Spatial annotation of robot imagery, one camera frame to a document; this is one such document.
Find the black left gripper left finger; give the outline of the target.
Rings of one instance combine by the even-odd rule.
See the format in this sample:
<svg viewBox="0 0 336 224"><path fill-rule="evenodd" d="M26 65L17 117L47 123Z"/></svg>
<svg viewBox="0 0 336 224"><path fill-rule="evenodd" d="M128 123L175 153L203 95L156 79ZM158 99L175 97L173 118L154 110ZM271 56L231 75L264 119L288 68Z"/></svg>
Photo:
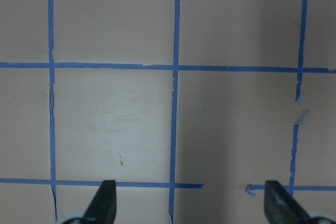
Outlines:
<svg viewBox="0 0 336 224"><path fill-rule="evenodd" d="M84 223L113 224L117 214L116 181L104 180L86 209Z"/></svg>

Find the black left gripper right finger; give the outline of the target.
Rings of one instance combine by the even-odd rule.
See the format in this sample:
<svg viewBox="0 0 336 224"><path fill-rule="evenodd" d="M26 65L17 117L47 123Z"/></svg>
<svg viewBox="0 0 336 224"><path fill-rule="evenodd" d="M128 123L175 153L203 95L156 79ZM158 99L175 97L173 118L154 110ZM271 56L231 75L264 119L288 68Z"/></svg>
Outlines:
<svg viewBox="0 0 336 224"><path fill-rule="evenodd" d="M264 214L268 223L304 223L311 217L277 180L265 181Z"/></svg>

